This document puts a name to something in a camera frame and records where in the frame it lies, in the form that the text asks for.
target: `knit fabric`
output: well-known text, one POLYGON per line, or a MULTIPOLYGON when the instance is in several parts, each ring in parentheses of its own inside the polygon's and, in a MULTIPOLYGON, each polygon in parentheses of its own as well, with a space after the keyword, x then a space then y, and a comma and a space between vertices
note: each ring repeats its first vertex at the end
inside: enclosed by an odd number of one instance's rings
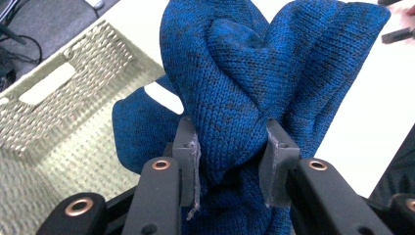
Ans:
MULTIPOLYGON (((248 0, 171 0, 161 22, 166 76, 201 144, 201 208, 183 234, 289 234, 288 209, 269 209, 257 167, 276 118, 303 158, 320 145, 390 16, 383 7, 298 0, 268 23, 248 0)), ((115 104, 120 162, 140 172, 174 139, 180 116, 139 89, 115 104)))

